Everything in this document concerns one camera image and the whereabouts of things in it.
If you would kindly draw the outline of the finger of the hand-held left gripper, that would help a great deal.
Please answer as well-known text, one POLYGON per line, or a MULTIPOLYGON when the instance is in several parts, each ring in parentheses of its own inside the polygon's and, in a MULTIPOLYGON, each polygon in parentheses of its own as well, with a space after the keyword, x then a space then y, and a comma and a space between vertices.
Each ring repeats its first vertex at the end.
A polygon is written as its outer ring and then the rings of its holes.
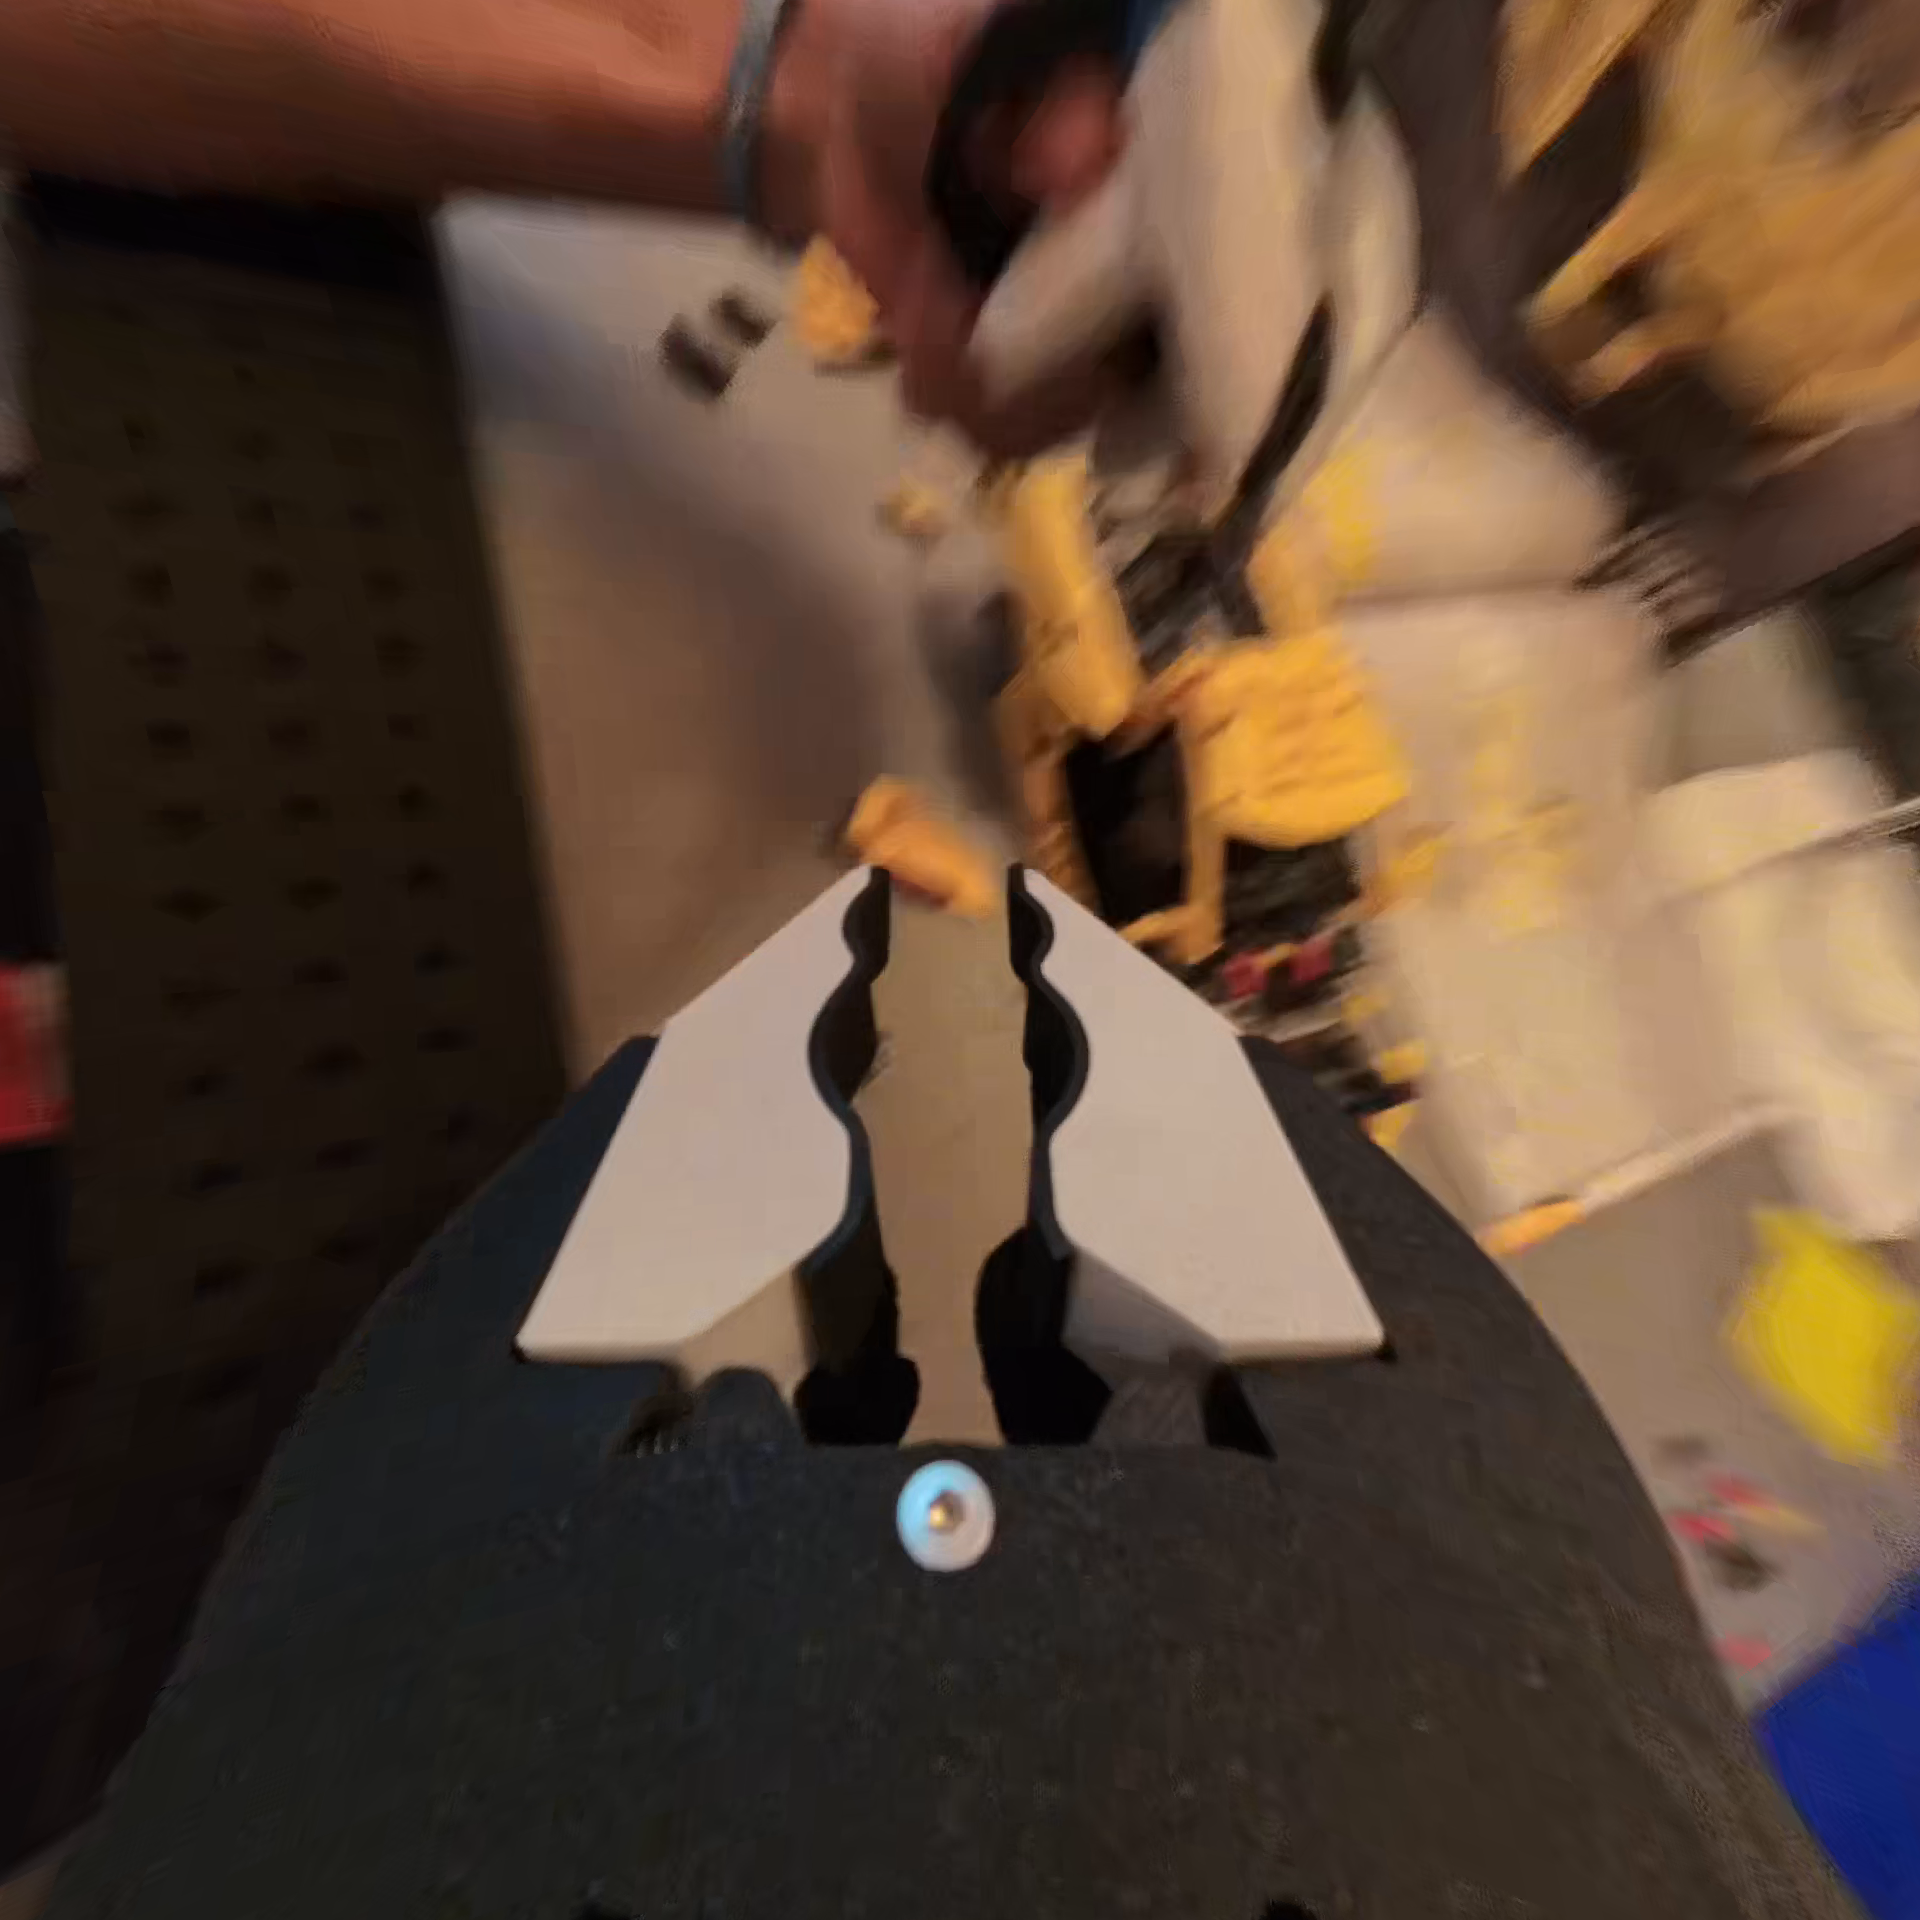
POLYGON ((1334 564, 1419 344, 1382 5, 1179 5, 1128 105, 1145 307, 1125 418, 1125 600, 1251 601, 1266 539, 1334 564))

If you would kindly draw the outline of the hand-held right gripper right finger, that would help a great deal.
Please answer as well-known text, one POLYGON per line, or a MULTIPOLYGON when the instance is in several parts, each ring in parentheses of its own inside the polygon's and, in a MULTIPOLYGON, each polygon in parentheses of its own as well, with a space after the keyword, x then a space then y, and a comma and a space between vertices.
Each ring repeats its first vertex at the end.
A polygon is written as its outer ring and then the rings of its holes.
POLYGON ((1090 1441, 1128 1385, 1378 1361, 1385 1324, 1241 1034, 1043 873, 1007 873, 1024 1219, 977 1284, 1000 1441, 1090 1441))

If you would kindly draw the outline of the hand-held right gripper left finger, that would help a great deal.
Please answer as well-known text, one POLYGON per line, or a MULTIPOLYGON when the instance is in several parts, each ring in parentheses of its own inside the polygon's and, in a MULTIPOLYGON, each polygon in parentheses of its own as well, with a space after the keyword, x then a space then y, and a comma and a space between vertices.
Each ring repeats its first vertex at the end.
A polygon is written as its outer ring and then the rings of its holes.
POLYGON ((651 1365, 687 1390, 758 1372, 819 1444, 905 1441, 921 1377, 856 1107, 893 907, 887 870, 851 870, 664 1024, 522 1357, 651 1365))

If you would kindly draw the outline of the grey desk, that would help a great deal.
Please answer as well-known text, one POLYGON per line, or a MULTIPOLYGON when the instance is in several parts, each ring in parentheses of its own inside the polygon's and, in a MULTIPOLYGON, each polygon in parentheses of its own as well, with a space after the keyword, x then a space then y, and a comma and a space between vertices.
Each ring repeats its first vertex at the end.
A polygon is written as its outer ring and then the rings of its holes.
MULTIPOLYGON (((995 813, 986 693, 967 624, 989 589, 986 546, 961 534, 909 557, 871 517, 905 449, 873 384, 817 378, 775 346, 735 400, 685 398, 654 364, 657 324, 689 313, 747 258, 703 230, 481 201, 441 219, 470 378, 487 539, 519 685, 545 885, 568 1008, 568 1060, 585 1075, 720 977, 829 880, 829 813, 865 777, 928 776, 941 801, 995 813)), ((865 1098, 881 1224, 921 1366, 920 1420, 986 1443, 975 1356, 977 1266, 1017 1226, 1026 1180, 1021 992, 1007 936, 897 909, 881 1024, 904 1044, 865 1098)), ((1520 1260, 1520 1280, 1649 1473, 1658 1437, 1703 1433, 1826 1530, 1823 1635, 1765 1708, 1846 1635, 1915 1581, 1915 1468, 1893 1477, 1817 1459, 1719 1353, 1713 1308, 1733 1299, 1744 1213, 1786 1201, 1771 1148, 1728 1146, 1520 1260)), ((800 1890, 829 1868, 899 1866, 910 1890, 882 1914, 933 1914, 977 1886, 989 1915, 1041 1915, 1017 1896, 1030 1828, 995 1788, 979 1813, 914 1788, 909 1760, 961 1760, 904 1731, 870 1749, 829 1697, 792 1683, 799 1788, 849 1786, 849 1825, 779 1816, 807 1836, 800 1890)))

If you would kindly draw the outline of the person's left hand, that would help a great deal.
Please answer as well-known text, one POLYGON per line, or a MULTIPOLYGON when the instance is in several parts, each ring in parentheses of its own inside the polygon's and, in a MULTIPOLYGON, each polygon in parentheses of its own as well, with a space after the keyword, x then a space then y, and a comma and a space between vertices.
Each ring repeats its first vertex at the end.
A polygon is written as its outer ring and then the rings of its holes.
POLYGON ((790 5, 762 110, 759 217, 783 243, 823 238, 877 302, 904 409, 995 459, 1077 437, 1115 373, 1079 352, 995 398, 971 337, 982 298, 928 216, 928 147, 986 3, 790 5))

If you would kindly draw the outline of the pale blue wristband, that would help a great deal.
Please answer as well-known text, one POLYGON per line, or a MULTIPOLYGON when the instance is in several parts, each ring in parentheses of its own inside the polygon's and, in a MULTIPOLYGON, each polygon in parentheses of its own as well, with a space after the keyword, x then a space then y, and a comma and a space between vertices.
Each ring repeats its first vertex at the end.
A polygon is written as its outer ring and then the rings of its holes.
POLYGON ((727 212, 768 234, 762 173, 778 67, 799 3, 741 3, 715 114, 715 177, 727 212))

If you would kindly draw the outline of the building instruction booklet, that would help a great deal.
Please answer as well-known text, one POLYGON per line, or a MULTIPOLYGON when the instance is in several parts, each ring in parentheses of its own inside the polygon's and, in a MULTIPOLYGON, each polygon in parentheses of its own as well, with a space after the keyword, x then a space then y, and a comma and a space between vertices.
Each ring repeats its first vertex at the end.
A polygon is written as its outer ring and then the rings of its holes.
POLYGON ((1408 761, 1378 860, 1415 857, 1370 936, 1390 1030, 1482 1226, 1610 1204, 1763 1136, 1696 947, 1658 893, 1642 805, 1659 787, 1859 753, 1813 682, 1813 633, 1767 614, 1666 667, 1632 593, 1584 582, 1614 531, 1593 466, 1419 322, 1368 459, 1374 560, 1335 621, 1408 761))

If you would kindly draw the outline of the yellow brick toy car model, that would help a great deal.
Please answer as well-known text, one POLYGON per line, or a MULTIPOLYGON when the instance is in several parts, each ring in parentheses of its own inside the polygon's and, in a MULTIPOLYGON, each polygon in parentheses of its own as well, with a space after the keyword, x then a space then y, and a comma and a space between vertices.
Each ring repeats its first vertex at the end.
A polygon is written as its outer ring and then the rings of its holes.
POLYGON ((1426 1057, 1377 1038, 1363 986, 1403 867, 1371 840, 1408 801, 1337 627, 1374 560, 1368 494, 1337 453, 1239 562, 1207 526, 1122 518, 1083 453, 977 484, 1007 577, 995 726, 1024 865, 1395 1155, 1426 1057))

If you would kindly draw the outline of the black toy car box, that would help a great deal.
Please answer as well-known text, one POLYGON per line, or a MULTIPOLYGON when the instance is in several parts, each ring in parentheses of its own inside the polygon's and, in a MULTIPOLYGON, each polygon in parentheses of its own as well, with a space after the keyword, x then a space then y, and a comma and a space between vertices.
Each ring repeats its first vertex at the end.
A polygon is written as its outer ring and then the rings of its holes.
POLYGON ((1431 290, 1689 649, 1915 548, 1919 5, 1382 5, 1431 290))

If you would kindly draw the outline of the pile of small coloured pins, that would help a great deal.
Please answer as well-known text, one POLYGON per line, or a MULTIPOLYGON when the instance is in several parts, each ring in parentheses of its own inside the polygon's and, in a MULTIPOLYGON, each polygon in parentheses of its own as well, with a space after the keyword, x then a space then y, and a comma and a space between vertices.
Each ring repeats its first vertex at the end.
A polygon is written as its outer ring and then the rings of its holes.
POLYGON ((1649 1488, 1719 1665, 1763 1689, 1823 1635, 1826 1530, 1703 1433, 1653 1443, 1649 1488))

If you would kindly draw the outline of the yellow paper scrap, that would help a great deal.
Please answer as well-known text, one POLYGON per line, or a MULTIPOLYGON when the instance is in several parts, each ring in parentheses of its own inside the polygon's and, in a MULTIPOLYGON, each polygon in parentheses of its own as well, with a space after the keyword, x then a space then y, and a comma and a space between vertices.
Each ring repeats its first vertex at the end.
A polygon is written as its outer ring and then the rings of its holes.
POLYGON ((1915 1385, 1915 1292, 1810 1212, 1751 1220, 1755 1260, 1723 1324, 1736 1366, 1825 1457, 1893 1469, 1915 1385))

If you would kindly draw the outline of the blue plastic bin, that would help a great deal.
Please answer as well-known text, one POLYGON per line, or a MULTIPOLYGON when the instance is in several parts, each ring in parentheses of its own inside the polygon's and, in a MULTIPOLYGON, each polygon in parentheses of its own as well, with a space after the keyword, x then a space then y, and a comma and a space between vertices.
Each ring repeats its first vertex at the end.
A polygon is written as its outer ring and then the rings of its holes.
POLYGON ((1915 1918, 1915 1581, 1805 1668, 1758 1731, 1795 1811, 1863 1912, 1915 1918))

